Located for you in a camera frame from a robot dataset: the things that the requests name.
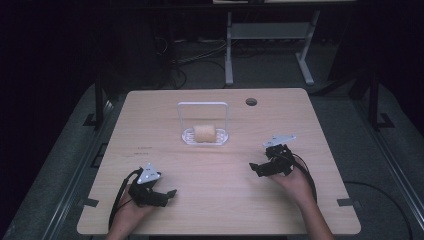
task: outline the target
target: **round black object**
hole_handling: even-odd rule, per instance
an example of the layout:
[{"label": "round black object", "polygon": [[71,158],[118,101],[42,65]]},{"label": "round black object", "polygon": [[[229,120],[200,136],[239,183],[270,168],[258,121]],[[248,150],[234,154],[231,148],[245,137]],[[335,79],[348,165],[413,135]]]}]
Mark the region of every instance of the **round black object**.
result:
[{"label": "round black object", "polygon": [[258,104],[258,101],[254,98],[248,98],[246,99],[246,104],[249,106],[255,106],[256,104]]}]

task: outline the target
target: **table surface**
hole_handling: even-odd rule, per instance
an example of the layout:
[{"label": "table surface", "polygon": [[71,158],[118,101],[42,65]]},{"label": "table surface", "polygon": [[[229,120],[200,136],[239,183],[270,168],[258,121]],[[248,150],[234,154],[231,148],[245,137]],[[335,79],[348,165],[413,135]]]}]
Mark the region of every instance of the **table surface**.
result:
[{"label": "table surface", "polygon": [[[248,98],[255,98],[257,105],[248,106]],[[177,103],[186,101],[229,105],[229,138],[224,145],[193,146],[182,140]],[[211,121],[220,127],[221,110],[213,106],[184,109],[183,124]],[[267,162],[262,143],[275,134],[296,135],[287,145],[307,163],[316,184],[318,205],[332,232],[358,233],[361,226],[353,207],[337,203],[337,199],[349,196],[303,89],[130,92],[89,194],[90,199],[99,201],[98,205],[84,207],[78,232],[106,234],[110,210],[123,179],[152,163],[162,172],[154,191],[178,191],[135,234],[304,234],[296,205],[279,186],[258,177],[249,166],[249,162]]]}]

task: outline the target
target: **cable on floor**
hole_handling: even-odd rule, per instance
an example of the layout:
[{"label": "cable on floor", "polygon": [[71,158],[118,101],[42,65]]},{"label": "cable on floor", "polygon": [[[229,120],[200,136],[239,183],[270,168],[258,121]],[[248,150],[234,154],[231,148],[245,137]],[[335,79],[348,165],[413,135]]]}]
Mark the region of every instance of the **cable on floor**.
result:
[{"label": "cable on floor", "polygon": [[402,208],[400,207],[400,205],[394,200],[393,197],[391,197],[388,193],[384,192],[383,190],[381,190],[378,187],[375,187],[371,184],[368,183],[363,183],[363,182],[356,182],[356,181],[343,181],[345,184],[354,184],[354,185],[360,185],[360,186],[366,186],[369,188],[372,188],[374,190],[377,190],[378,192],[382,193],[384,196],[386,196],[390,201],[392,201],[392,203],[396,206],[396,208],[399,210],[400,214],[402,215],[403,220],[405,221],[406,227],[408,229],[408,235],[409,235],[409,240],[413,240],[413,236],[412,236],[412,228],[411,228],[411,224],[408,221],[408,218],[405,214],[405,212],[402,210]]}]

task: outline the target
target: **human hand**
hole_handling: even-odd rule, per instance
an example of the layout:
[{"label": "human hand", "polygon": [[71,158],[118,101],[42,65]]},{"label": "human hand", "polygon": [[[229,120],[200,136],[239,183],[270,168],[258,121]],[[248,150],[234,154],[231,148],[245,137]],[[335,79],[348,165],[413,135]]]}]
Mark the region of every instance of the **human hand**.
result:
[{"label": "human hand", "polygon": [[[295,156],[295,160],[305,167],[303,161],[298,157]],[[269,178],[280,185],[297,204],[310,200],[314,201],[312,189],[309,186],[308,180],[297,167],[293,167],[293,171],[287,176],[274,174],[269,176]]]},{"label": "human hand", "polygon": [[126,186],[125,192],[119,201],[119,209],[115,214],[109,233],[106,235],[106,240],[125,239],[156,208],[154,206],[137,206],[128,194],[130,186],[131,184]]}]

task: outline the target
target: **metal leg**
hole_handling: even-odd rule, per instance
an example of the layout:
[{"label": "metal leg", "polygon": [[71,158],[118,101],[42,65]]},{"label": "metal leg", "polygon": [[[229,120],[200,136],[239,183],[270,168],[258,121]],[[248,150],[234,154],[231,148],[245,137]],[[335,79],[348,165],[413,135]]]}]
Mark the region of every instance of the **metal leg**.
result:
[{"label": "metal leg", "polygon": [[306,54],[308,53],[309,46],[311,45],[312,37],[314,36],[315,26],[318,22],[320,11],[315,11],[310,22],[307,35],[305,37],[305,46],[302,51],[296,53],[297,62],[299,63],[300,70],[302,71],[303,78],[305,79],[306,84],[313,85],[314,79],[312,78],[311,73],[309,72],[308,65],[306,64]]},{"label": "metal leg", "polygon": [[227,22],[227,54],[225,56],[225,85],[233,85],[233,65],[231,63],[231,12]]}]

